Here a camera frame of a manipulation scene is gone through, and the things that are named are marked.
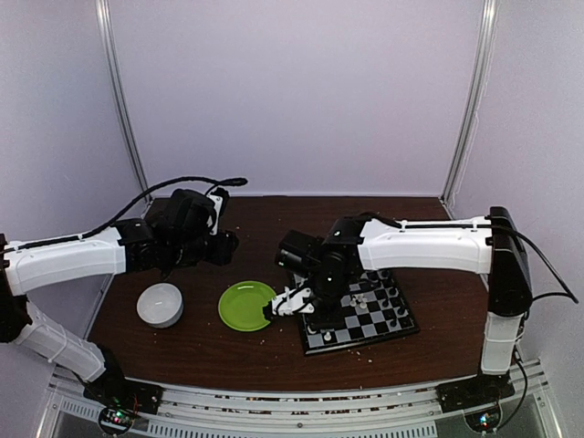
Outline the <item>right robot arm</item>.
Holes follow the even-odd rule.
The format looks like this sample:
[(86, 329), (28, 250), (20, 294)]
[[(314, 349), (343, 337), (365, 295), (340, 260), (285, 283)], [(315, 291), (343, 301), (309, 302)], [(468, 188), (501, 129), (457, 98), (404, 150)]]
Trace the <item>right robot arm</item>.
[(392, 220), (365, 213), (339, 218), (324, 237), (289, 231), (276, 264), (303, 277), (263, 308), (266, 319), (308, 313), (325, 319), (366, 271), (450, 269), (488, 277), (488, 306), (476, 376), (440, 387), (474, 402), (503, 398), (521, 321), (533, 303), (527, 251), (506, 208), (452, 221)]

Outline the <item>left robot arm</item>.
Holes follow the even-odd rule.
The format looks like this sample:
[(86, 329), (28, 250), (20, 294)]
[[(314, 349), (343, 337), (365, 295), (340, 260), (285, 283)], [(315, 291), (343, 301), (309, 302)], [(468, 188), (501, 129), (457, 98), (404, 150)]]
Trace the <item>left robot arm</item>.
[(167, 277), (200, 262), (224, 266), (238, 246), (236, 235), (219, 228), (229, 200), (223, 187), (208, 194), (177, 189), (157, 215), (116, 220), (92, 236), (40, 242), (1, 242), (1, 340), (23, 345), (69, 369), (86, 387), (112, 405), (131, 396), (113, 353), (86, 341), (44, 314), (27, 293), (91, 276), (151, 269)]

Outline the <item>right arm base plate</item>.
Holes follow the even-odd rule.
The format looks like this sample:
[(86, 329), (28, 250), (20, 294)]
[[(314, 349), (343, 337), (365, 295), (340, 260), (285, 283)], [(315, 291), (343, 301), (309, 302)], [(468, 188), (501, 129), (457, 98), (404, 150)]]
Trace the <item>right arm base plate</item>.
[(443, 413), (494, 403), (515, 394), (515, 388), (506, 375), (477, 375), (439, 384), (435, 390)]

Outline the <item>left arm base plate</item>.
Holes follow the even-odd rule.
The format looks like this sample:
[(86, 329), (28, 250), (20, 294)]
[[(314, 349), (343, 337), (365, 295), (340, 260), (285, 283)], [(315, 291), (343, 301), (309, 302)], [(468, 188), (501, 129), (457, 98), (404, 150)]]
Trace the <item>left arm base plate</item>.
[(128, 380), (123, 375), (106, 372), (94, 381), (79, 381), (86, 398), (115, 410), (156, 414), (162, 400), (163, 388), (160, 385)]

